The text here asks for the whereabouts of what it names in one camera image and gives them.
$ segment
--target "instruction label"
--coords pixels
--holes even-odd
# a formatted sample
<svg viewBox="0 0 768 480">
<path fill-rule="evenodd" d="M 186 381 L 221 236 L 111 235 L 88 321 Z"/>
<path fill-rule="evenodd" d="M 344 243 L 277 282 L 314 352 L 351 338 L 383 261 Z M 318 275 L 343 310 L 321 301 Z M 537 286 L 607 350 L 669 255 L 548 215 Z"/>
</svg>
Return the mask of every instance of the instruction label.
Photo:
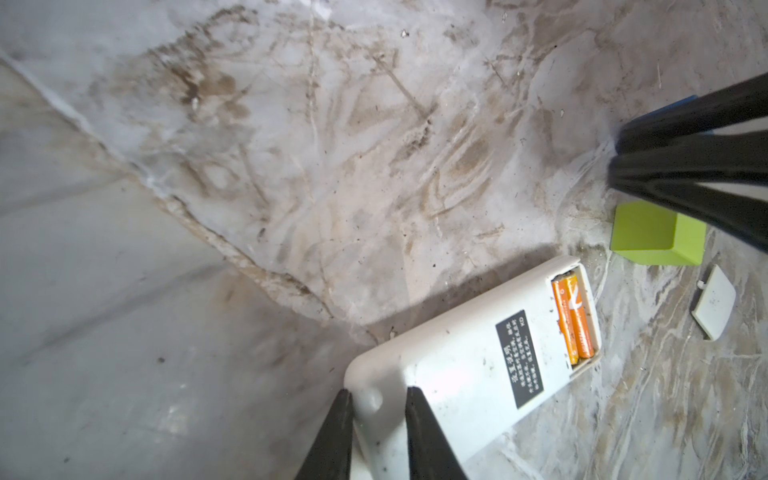
<svg viewBox="0 0 768 480">
<path fill-rule="evenodd" d="M 525 310 L 496 324 L 518 409 L 544 391 Z"/>
</svg>

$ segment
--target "battery compartment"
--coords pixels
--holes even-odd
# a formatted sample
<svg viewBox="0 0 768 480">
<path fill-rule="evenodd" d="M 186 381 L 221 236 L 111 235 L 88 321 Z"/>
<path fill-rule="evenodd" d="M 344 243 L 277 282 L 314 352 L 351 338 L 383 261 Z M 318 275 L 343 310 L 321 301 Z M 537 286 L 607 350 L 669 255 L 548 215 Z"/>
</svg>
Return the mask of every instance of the battery compartment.
<svg viewBox="0 0 768 480">
<path fill-rule="evenodd" d="M 586 317 L 587 317 L 586 320 L 587 320 L 587 327 L 589 329 L 589 336 L 590 336 L 590 340 L 592 341 L 592 348 L 594 349 L 594 355 L 590 359 L 579 359 L 579 362 L 576 365 L 571 365 L 571 362 L 568 359 L 568 350 L 565 349 L 565 338 L 561 337 L 563 342 L 563 347 L 566 352 L 565 362 L 571 368 L 571 377 L 574 377 L 581 374 L 590 366 L 594 365 L 602 357 L 603 340 L 601 337 L 600 326 L 598 324 L 598 315 L 597 315 L 597 309 L 595 308 L 595 304 L 594 304 L 594 296 L 592 295 L 592 288 L 590 286 L 589 279 L 587 278 L 587 272 L 584 269 L 583 265 L 579 263 L 576 267 L 553 276 L 551 279 L 549 279 L 550 288 L 551 288 L 552 280 L 567 273 L 574 273 L 576 275 L 576 278 L 578 281 L 578 287 L 579 287 L 579 290 L 581 291 L 581 303 L 582 303 L 582 306 L 584 307 L 584 312 L 586 313 Z M 554 311 L 557 312 L 558 310 L 557 310 L 557 305 L 554 297 L 552 297 L 552 305 L 554 307 Z M 560 319 L 559 313 L 557 318 L 558 318 L 558 328 L 559 328 L 559 319 Z"/>
</svg>

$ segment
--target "green plastic cube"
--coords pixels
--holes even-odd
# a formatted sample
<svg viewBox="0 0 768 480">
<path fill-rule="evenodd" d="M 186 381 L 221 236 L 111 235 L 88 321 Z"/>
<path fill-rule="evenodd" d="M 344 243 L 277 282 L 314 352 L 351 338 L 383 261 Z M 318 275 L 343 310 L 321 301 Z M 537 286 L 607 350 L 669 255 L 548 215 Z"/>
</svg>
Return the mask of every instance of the green plastic cube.
<svg viewBox="0 0 768 480">
<path fill-rule="evenodd" d="M 701 265 L 707 224 L 645 200 L 616 207 L 611 250 L 640 265 Z"/>
</svg>

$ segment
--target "dirty floor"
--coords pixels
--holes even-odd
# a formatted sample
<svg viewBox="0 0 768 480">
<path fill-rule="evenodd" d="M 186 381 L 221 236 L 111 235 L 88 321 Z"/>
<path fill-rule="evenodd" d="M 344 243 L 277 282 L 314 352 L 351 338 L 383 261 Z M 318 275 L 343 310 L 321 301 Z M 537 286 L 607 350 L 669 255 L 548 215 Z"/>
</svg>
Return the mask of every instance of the dirty floor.
<svg viewBox="0 0 768 480">
<path fill-rule="evenodd" d="M 289 478 L 357 353 L 571 253 L 605 357 L 471 478 L 768 475 L 765 255 L 634 265 L 605 187 L 621 122 L 768 70 L 764 2 L 59 3 L 0 7 L 0 474 Z"/>
</svg>

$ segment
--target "white tile floor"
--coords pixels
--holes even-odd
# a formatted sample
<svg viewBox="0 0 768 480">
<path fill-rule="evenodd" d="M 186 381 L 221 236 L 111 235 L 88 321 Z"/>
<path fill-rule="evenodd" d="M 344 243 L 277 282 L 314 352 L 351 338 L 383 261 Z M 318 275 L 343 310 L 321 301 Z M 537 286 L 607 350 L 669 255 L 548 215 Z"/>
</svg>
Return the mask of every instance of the white tile floor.
<svg viewBox="0 0 768 480">
<path fill-rule="evenodd" d="M 362 347 L 42 110 L 0 132 L 0 478 L 289 478 Z"/>
</svg>

